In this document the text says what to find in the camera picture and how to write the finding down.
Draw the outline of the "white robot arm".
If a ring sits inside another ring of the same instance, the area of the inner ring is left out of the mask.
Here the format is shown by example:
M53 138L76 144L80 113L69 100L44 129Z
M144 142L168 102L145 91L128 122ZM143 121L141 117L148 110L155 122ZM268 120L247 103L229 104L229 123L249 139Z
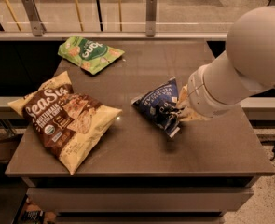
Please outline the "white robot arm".
M275 6L253 9L235 21L225 50L181 89L178 119L213 119L270 89L275 89Z

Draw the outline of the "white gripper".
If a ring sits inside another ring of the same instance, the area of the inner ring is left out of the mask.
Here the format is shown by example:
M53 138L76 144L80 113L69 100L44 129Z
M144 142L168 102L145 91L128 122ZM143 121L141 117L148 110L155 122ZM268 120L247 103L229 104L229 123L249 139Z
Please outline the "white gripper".
M179 93L176 107L181 109L178 115L180 121L209 120L223 116L238 104L226 105L213 98L207 91L203 75L208 65L201 66L188 79Z

